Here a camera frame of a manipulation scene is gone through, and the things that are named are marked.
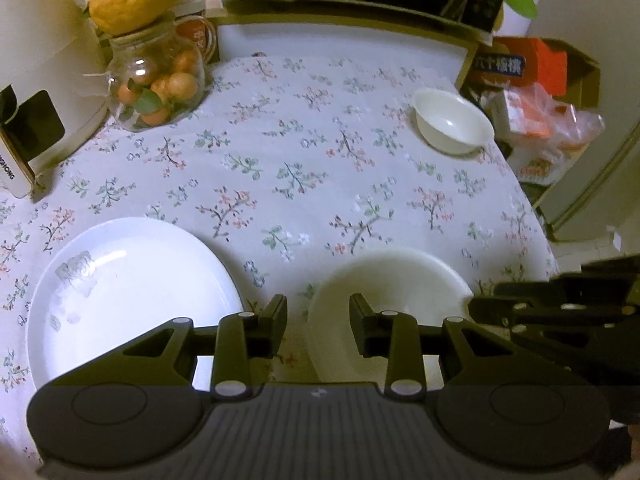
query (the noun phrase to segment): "glass jar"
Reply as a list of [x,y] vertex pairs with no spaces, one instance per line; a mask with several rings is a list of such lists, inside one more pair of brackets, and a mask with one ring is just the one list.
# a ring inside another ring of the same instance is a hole
[[175,123],[200,103],[204,65],[196,44],[175,33],[174,15],[110,38],[108,99],[116,122],[130,132]]

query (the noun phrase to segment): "ribbed black surface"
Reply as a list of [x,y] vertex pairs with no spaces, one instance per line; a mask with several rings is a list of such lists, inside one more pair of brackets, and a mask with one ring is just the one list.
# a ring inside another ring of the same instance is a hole
[[268,385],[255,399],[221,404],[185,447],[118,472],[50,462],[51,480],[596,480],[587,466],[506,472],[446,443],[417,405],[370,385]]

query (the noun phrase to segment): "tablecloth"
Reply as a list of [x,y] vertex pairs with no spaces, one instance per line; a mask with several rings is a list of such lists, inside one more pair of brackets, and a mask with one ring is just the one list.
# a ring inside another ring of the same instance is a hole
[[204,102],[140,133],[108,121],[38,178],[0,190],[0,439],[37,462],[24,422],[34,393],[25,330],[56,252],[113,218],[171,222],[226,265],[247,310],[273,294],[289,325],[273,375],[313,380],[301,327],[314,289],[369,248],[443,259],[476,292],[556,271],[540,225],[494,143],[467,158],[429,147],[410,98],[455,91],[437,71],[351,59],[255,57],[214,67]]

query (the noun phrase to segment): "refrigerator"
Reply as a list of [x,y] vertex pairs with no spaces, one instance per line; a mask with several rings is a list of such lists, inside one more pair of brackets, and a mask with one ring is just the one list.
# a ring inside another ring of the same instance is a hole
[[565,40],[600,63],[606,130],[540,211],[557,240],[602,237],[640,207],[640,0],[540,0],[528,35]]

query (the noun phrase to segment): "bowl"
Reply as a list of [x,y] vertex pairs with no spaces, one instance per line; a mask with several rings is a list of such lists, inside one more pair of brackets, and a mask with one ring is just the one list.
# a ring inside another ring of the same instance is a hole
[[[468,317],[472,292],[447,264],[409,248],[387,248],[337,269],[309,304],[306,345],[322,382],[375,382],[384,385],[386,359],[358,354],[349,323],[349,298],[359,292],[374,312],[397,310],[419,324],[442,326],[447,316]],[[442,387],[437,356],[424,357],[428,389]]]
[[414,94],[413,105],[420,133],[441,152],[465,155],[495,136],[482,110],[457,94],[421,88]]

